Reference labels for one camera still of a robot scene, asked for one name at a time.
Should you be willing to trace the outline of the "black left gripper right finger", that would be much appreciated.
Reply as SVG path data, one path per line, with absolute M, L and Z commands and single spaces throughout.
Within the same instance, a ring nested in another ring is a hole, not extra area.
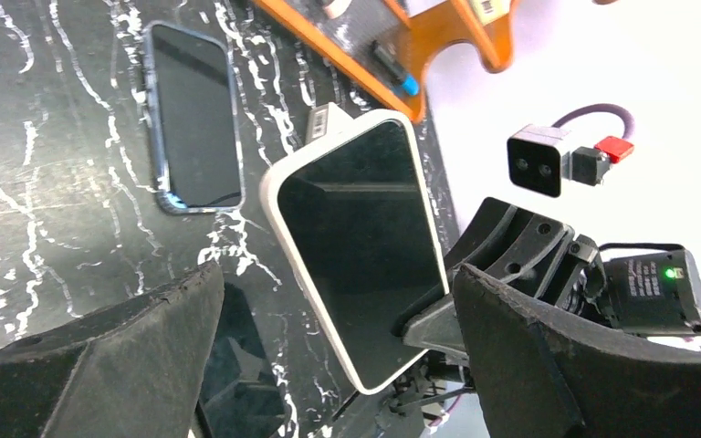
M 493 437 L 701 437 L 701 352 L 603 327 L 470 265 L 452 295 Z

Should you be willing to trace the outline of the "bare black phone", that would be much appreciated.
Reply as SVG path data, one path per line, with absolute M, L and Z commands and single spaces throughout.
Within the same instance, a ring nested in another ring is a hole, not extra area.
M 229 282 L 196 414 L 206 437 L 274 437 L 285 421 L 245 293 Z

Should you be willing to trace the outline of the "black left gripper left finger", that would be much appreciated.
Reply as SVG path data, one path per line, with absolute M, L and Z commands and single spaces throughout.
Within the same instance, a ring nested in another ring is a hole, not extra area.
M 0 437 L 185 437 L 224 300 L 221 267 L 0 349 Z

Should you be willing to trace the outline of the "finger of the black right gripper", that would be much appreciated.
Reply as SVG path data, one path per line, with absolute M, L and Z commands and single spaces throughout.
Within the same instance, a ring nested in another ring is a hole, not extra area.
M 395 290 L 391 333 L 405 346 L 443 353 L 449 363 L 468 363 L 455 302 L 445 287 Z

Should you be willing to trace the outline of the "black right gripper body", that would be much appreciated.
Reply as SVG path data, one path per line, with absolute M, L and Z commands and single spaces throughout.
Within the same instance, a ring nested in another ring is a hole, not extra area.
M 637 337 L 701 336 L 701 278 L 680 244 L 597 245 L 563 222 L 486 198 L 446 255 L 535 299 Z

